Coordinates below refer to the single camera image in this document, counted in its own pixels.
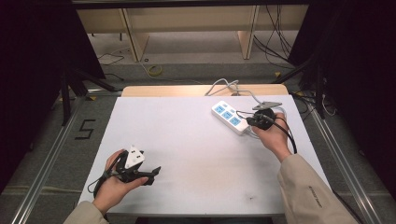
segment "aluminum rail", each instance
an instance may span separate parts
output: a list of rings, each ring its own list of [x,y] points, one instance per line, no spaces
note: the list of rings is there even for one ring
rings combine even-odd
[[[26,223],[35,206],[35,202],[37,201],[38,196],[40,195],[40,192],[45,182],[47,181],[47,178],[50,175],[53,164],[56,162],[56,159],[58,158],[58,155],[62,150],[67,135],[69,134],[70,129],[73,126],[74,121],[76,120],[78,111],[80,110],[84,101],[85,97],[78,97],[74,102],[73,110],[69,121],[61,128],[58,136],[56,137],[55,142],[53,143],[47,158],[45,159],[43,165],[37,173],[37,176],[35,177],[32,186],[27,191],[19,208],[17,209],[14,218],[12,219],[12,224]]]
[[[312,114],[315,123],[318,125],[320,132],[322,133],[323,138],[326,141],[326,144],[328,145],[332,153],[332,156],[335,162],[337,163],[338,168],[341,171],[341,174],[343,175],[353,197],[355,198],[358,207],[361,210],[361,213],[364,216],[364,219],[366,220],[367,223],[370,224],[382,223],[378,213],[375,211],[372,201],[370,200],[366,191],[361,185],[361,182],[353,172],[353,169],[350,166],[349,162],[347,161],[347,158],[344,155],[343,150],[340,148],[334,136],[332,135],[332,131],[327,125],[326,120],[321,119],[320,115],[316,111],[313,111]]]

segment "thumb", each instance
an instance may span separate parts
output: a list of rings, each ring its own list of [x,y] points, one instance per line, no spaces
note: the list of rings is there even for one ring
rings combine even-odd
[[[132,182],[125,184],[125,186],[128,189],[128,191],[130,191],[130,190],[133,190],[137,187],[144,185],[148,180],[149,180],[148,177],[140,177]]]

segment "finger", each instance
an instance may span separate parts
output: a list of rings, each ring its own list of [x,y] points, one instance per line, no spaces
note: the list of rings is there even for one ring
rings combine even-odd
[[[285,114],[283,113],[275,113],[276,118],[285,119]]]
[[[113,153],[113,155],[111,155],[107,161],[106,161],[106,169],[108,169],[110,167],[110,165],[113,163],[113,161],[123,152],[125,151],[125,149],[120,149],[118,151],[116,151],[115,153]]]
[[[148,177],[140,177],[130,183],[126,183],[125,187],[127,192],[144,185],[149,180]]]
[[[260,128],[256,127],[256,126],[251,126],[251,131],[253,131],[253,132],[256,133],[256,134],[259,134],[259,132],[260,132],[261,130],[262,130],[262,129],[260,129]]]

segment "person's left hand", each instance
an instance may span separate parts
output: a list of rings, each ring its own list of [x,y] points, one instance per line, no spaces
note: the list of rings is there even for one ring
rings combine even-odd
[[[123,151],[124,149],[121,149],[107,159],[106,170]],[[92,203],[104,215],[108,209],[117,205],[129,191],[142,186],[146,181],[148,181],[147,177],[141,177],[132,182],[123,183],[115,176],[111,176],[103,183],[101,188],[99,188]]]

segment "white table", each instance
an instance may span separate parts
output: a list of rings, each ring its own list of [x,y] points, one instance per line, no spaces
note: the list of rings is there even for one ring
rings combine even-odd
[[[291,96],[258,96],[282,102],[298,152],[328,183]],[[250,96],[121,97],[116,102],[87,186],[120,148],[145,151],[139,169],[161,166],[152,186],[131,191],[110,213],[160,217],[273,216],[283,205],[276,180],[279,162],[260,140],[237,135],[210,108],[224,100],[238,110],[257,104]]]

